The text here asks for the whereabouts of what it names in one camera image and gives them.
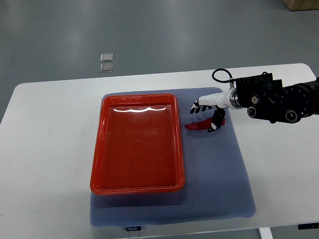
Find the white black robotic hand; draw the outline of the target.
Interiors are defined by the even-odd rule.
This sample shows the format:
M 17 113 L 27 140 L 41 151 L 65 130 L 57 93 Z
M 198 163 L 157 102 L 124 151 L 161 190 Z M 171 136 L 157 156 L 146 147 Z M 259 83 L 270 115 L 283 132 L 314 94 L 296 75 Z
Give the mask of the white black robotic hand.
M 225 118 L 225 109 L 241 109 L 237 101 L 237 90 L 235 88 L 230 89 L 226 93 L 215 93 L 206 96 L 199 97 L 196 102 L 193 103 L 190 113 L 197 114 L 200 111 L 205 111 L 206 109 L 211 109 L 216 107 L 213 119 L 214 124 L 217 126 L 221 125 L 222 120 Z

